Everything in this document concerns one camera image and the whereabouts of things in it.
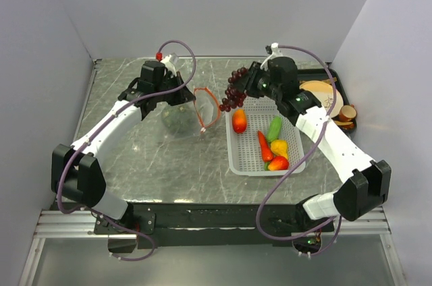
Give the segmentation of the dark purple grape bunch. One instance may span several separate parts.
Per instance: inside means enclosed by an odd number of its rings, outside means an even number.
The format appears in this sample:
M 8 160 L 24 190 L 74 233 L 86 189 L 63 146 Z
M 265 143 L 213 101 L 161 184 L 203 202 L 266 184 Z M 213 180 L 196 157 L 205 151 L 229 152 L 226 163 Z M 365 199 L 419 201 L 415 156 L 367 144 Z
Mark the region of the dark purple grape bunch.
M 237 89 L 234 84 L 243 76 L 248 73 L 245 67 L 241 67 L 233 71 L 231 76 L 227 79 L 229 83 L 225 89 L 225 97 L 221 99 L 219 110 L 222 112 L 230 112 L 232 109 L 242 107 L 246 93 Z

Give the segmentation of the green netted melon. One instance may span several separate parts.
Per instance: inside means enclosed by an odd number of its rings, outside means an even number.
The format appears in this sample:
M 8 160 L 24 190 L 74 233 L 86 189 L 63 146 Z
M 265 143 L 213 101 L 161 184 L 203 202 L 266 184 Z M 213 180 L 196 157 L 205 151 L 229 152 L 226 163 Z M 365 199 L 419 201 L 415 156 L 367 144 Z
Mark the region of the green netted melon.
M 168 105 L 161 113 L 161 121 L 170 134 L 187 134 L 196 127 L 196 112 L 190 103 Z

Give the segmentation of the clear zip top bag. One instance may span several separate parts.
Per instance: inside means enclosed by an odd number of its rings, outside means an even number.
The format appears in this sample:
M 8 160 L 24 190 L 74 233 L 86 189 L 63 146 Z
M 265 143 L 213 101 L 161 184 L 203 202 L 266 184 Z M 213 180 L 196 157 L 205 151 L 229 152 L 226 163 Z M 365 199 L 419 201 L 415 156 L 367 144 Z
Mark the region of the clear zip top bag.
M 200 136 L 219 119 L 221 111 L 219 110 L 218 100 L 207 87 L 199 88 L 193 86 L 193 90 L 190 89 L 190 91 L 192 91 L 196 97 L 194 102 L 189 102 L 196 112 L 196 127 L 187 134 L 170 134 L 165 128 L 166 137 L 174 139 Z

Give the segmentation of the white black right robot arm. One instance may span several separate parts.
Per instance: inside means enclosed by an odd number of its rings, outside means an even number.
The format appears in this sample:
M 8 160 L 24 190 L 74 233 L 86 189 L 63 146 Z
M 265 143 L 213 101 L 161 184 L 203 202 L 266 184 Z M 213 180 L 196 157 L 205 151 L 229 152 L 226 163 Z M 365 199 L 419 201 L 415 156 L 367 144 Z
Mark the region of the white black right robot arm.
M 276 57 L 267 69 L 255 61 L 249 68 L 232 72 L 228 82 L 236 95 L 273 100 L 281 115 L 317 144 L 339 176 L 338 190 L 299 203 L 295 222 L 301 230 L 310 231 L 319 219 L 338 215 L 355 221 L 387 201 L 391 167 L 357 147 L 327 115 L 319 99 L 300 88 L 293 59 Z

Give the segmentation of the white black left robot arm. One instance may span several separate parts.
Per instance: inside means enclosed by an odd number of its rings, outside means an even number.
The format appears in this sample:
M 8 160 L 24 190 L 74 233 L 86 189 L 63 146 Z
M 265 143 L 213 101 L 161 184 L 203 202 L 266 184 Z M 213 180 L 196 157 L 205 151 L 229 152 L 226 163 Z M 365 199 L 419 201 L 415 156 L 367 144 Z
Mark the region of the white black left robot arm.
M 112 194 L 102 172 L 102 164 L 123 136 L 139 124 L 159 103 L 170 106 L 194 101 L 175 65 L 175 54 L 145 61 L 140 75 L 119 94 L 111 110 L 87 134 L 71 146 L 59 144 L 51 161 L 51 189 L 57 194 L 60 211 L 69 210 L 61 203 L 67 198 L 110 217 L 110 225 L 126 233 L 134 225 L 132 205 Z

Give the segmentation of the red orange mango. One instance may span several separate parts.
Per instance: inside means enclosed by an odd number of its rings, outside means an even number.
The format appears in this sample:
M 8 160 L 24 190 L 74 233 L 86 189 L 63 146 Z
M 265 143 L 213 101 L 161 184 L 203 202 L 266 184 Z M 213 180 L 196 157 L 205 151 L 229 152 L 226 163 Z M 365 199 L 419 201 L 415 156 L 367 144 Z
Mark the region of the red orange mango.
M 237 134 L 242 134 L 247 129 L 247 116 L 243 109 L 236 110 L 232 115 L 232 128 Z

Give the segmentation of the orange carrot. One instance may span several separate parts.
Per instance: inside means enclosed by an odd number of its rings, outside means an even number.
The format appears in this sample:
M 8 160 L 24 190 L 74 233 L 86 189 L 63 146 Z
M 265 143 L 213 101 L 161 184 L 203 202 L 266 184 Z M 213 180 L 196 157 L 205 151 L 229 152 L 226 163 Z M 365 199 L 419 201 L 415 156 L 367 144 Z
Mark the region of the orange carrot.
M 261 158 L 266 163 L 273 160 L 273 153 L 271 149 L 269 148 L 269 145 L 267 143 L 267 140 L 264 136 L 264 134 L 261 131 L 257 132 L 257 136 L 259 139 L 259 145 L 261 148 Z

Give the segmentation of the yellow bell pepper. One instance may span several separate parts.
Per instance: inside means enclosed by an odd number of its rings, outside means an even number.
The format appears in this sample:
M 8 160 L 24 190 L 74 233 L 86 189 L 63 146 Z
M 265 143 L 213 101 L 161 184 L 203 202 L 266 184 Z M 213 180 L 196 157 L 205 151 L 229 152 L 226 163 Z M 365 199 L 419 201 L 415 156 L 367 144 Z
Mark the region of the yellow bell pepper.
M 289 146 L 285 140 L 274 140 L 270 143 L 270 149 L 275 156 L 289 159 Z

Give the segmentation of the white plastic perforated basket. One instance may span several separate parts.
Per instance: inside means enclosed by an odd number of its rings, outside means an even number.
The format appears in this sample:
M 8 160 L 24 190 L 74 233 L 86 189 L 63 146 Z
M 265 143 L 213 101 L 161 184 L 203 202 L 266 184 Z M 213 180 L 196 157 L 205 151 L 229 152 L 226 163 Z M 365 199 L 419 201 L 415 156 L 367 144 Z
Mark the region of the white plastic perforated basket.
M 279 139 L 288 143 L 288 162 L 290 165 L 297 163 L 304 156 L 300 132 L 288 119 L 282 117 L 275 102 L 270 98 L 255 99 L 248 97 L 244 101 L 242 108 L 246 114 L 247 128 L 241 134 L 237 134 L 232 127 L 234 113 L 230 112 L 225 116 L 230 169 L 236 175 L 253 177 L 284 175 L 285 171 L 265 170 L 258 132 L 266 135 L 271 127 L 271 122 L 276 117 L 281 117 Z

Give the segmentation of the peach and cream plate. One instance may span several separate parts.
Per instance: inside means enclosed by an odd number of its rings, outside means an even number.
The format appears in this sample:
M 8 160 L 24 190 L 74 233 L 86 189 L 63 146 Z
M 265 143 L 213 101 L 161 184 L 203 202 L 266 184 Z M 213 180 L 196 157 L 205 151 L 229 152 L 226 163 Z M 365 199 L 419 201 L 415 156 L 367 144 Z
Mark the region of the peach and cream plate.
M 304 82 L 300 88 L 312 92 L 321 102 L 325 110 L 328 111 L 333 104 L 333 86 L 323 81 L 311 80 Z M 337 117 L 340 109 L 344 106 L 342 95 L 336 90 L 335 106 L 330 113 L 330 117 Z

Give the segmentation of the gold knife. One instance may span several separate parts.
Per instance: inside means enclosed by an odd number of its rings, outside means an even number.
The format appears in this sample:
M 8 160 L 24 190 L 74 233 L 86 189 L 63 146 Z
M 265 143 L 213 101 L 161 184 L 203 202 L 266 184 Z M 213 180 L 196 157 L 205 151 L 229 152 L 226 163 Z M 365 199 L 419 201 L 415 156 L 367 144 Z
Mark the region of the gold knife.
M 338 81 L 338 79 L 336 77 L 332 77 L 332 79 L 323 80 L 324 83 L 330 84 L 330 85 L 332 84 L 332 82 L 336 83 L 337 81 Z

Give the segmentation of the black rectangular tray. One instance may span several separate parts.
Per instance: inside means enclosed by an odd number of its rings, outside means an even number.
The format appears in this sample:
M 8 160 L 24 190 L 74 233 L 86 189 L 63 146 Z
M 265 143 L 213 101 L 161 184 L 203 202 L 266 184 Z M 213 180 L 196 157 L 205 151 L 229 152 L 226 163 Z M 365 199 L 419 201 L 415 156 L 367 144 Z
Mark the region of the black rectangular tray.
M 334 70 L 332 70 L 332 69 L 330 69 L 329 72 L 332 75 L 332 77 L 336 77 L 338 79 L 338 81 L 336 83 L 334 83 L 334 84 L 335 84 L 336 89 L 342 95 L 344 105 L 352 105 L 352 106 L 354 106 L 353 104 L 349 103 L 348 97 L 347 97 L 347 95 L 346 95 L 346 93 L 344 91 L 344 87 L 342 86 L 342 82 L 340 81 L 340 78 L 339 78 L 338 74 Z M 298 73 L 298 78 L 299 78 L 300 84 L 302 84 L 304 82 L 311 81 L 311 80 L 323 81 L 323 80 L 329 79 L 329 76 L 326 74 L 326 72 L 325 72 L 324 69 L 318 69 L 317 68 L 317 69 L 303 69 L 303 70 L 300 70 L 299 73 Z M 334 119 L 335 121 L 339 121 L 338 116 L 334 117 L 332 119 Z M 352 122 L 355 124 L 355 128 L 353 130 L 342 130 L 344 133 L 351 134 L 351 133 L 355 132 L 355 129 L 356 129 L 356 118 L 353 119 Z

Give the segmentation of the brown ceramic cup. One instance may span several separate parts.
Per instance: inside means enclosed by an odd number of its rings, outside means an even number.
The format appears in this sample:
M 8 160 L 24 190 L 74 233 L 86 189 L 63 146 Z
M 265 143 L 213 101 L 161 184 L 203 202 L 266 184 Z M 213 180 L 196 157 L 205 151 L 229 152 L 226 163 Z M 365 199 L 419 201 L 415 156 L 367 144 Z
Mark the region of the brown ceramic cup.
M 338 119 L 341 122 L 349 122 L 355 119 L 357 111 L 352 105 L 344 105 L 339 112 Z

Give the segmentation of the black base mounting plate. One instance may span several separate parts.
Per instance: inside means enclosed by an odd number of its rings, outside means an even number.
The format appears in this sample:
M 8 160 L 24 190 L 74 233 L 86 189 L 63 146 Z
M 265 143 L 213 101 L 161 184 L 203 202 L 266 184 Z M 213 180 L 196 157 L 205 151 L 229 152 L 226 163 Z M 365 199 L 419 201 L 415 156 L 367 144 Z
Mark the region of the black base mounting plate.
M 96 234 L 139 232 L 138 248 L 172 246 L 280 245 L 256 227 L 256 204 L 131 203 L 119 220 L 97 218 Z M 332 232 L 333 223 L 307 217 L 301 204 L 266 205 L 261 227 L 276 237 L 290 237 L 314 227 Z

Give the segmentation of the aluminium frame rail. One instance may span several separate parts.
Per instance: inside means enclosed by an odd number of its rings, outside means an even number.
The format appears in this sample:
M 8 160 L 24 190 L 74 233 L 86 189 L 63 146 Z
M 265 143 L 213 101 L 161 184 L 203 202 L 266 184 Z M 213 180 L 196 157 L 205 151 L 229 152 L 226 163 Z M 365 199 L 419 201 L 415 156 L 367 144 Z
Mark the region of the aluminium frame rail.
M 62 214 L 57 210 L 41 212 L 33 237 L 37 239 L 66 238 L 108 238 L 118 237 L 131 239 L 132 234 L 114 235 L 112 233 L 95 233 L 96 218 L 89 211 L 77 211 Z M 391 229 L 384 210 L 377 208 L 357 221 L 343 220 L 340 235 L 389 235 Z

